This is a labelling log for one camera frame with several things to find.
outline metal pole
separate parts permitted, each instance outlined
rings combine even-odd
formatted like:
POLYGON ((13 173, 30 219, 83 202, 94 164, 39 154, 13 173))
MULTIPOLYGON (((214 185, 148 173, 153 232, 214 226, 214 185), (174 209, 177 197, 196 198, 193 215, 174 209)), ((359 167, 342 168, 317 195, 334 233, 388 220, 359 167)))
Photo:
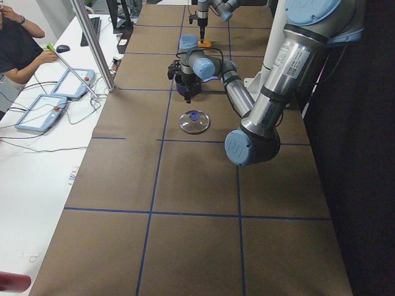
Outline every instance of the metal pole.
POLYGON ((91 48, 93 57, 99 67, 99 71, 103 77, 104 82, 109 90, 112 92, 115 89, 114 80, 111 77, 110 70, 108 69, 106 59, 104 58, 103 52, 100 48, 99 41, 94 33, 93 26, 89 20, 88 13, 86 11, 83 0, 70 0, 80 23, 82 31, 88 40, 89 47, 91 48))

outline white desk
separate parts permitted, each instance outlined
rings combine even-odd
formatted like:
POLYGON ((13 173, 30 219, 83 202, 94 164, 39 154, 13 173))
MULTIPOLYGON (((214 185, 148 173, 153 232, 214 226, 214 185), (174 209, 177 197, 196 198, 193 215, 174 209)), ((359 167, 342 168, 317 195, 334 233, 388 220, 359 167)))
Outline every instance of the white desk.
MULTIPOLYGON (((112 34, 108 15, 101 17, 99 43, 108 65, 112 58, 120 58, 117 38, 112 34)), ((59 38, 60 44, 70 46, 70 51, 62 57, 75 68, 88 68, 101 74, 91 54, 90 48, 80 47, 81 28, 74 18, 59 38)), ((66 71, 66 66, 57 61, 40 66, 28 85, 45 81, 57 81, 66 71)), ((43 86, 50 93, 53 85, 43 86)), ((103 79, 96 86, 98 94, 107 93, 103 79)), ((37 95, 43 93, 41 87, 23 91, 15 103, 28 107, 37 95)), ((70 121, 76 122, 93 111, 89 104, 90 94, 67 107, 70 121)), ((105 99, 99 100, 103 106, 105 99)), ((91 139, 102 107, 82 122, 71 125, 66 114, 44 136, 34 139, 5 139, 13 144, 37 150, 86 147, 91 139)), ((8 111, 0 127, 14 125, 22 116, 19 112, 8 111)), ((34 136, 18 131, 13 126, 0 128, 0 137, 28 138, 34 136)), ((34 282, 51 237, 56 228, 71 185, 69 175, 72 167, 80 165, 85 149, 60 152, 36 153, 0 142, 0 271, 27 274, 34 282)), ((30 288, 19 295, 28 295, 30 288)))

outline black mouse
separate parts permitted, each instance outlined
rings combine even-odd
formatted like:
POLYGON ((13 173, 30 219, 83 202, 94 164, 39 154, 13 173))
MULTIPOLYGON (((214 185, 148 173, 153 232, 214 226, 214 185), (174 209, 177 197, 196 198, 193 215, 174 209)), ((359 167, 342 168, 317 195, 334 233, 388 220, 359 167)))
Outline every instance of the black mouse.
POLYGON ((66 52, 66 51, 69 51, 70 50, 70 47, 68 46, 68 45, 64 45, 64 44, 61 44, 61 45, 59 45, 57 48, 56 48, 56 52, 58 52, 58 53, 62 53, 62 52, 66 52))

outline red cylinder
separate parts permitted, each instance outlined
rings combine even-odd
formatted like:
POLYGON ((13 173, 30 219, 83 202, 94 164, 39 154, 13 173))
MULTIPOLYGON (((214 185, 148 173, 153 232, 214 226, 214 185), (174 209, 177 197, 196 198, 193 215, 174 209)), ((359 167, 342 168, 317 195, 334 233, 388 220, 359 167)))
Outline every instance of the red cylinder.
POLYGON ((0 291, 22 293, 31 284, 30 276, 0 271, 0 291))

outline keyboard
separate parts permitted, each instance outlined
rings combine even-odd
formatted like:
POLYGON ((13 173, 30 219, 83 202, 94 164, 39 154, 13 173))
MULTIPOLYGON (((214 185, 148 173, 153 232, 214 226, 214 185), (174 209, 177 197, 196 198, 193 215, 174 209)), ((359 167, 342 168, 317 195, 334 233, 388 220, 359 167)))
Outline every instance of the keyboard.
MULTIPOLYGON (((99 39, 99 35, 100 35, 100 17, 93 17, 90 19, 92 26, 93 26, 93 30, 96 33, 96 36, 99 39)), ((82 38, 81 38, 81 46, 88 46, 88 40, 85 37, 85 34, 82 33, 82 38)))

